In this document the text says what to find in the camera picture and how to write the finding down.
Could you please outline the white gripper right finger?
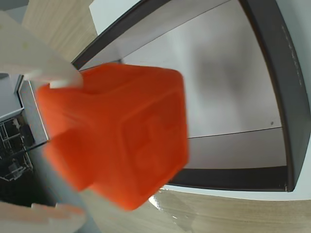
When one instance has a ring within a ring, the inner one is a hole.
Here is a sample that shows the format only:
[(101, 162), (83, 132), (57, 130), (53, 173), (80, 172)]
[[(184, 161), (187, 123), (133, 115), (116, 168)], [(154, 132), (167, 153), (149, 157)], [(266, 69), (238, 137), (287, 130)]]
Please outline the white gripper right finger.
[(84, 210), (70, 204), (46, 206), (33, 203), (27, 207), (0, 203), (2, 233), (74, 233), (85, 222)]

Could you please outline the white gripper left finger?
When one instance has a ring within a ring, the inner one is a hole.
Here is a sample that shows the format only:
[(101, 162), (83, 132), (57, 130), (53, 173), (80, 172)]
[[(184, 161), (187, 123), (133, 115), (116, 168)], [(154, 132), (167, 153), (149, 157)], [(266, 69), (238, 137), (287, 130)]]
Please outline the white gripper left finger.
[(81, 73), (6, 12), (0, 12), (0, 71), (51, 88), (80, 87)]

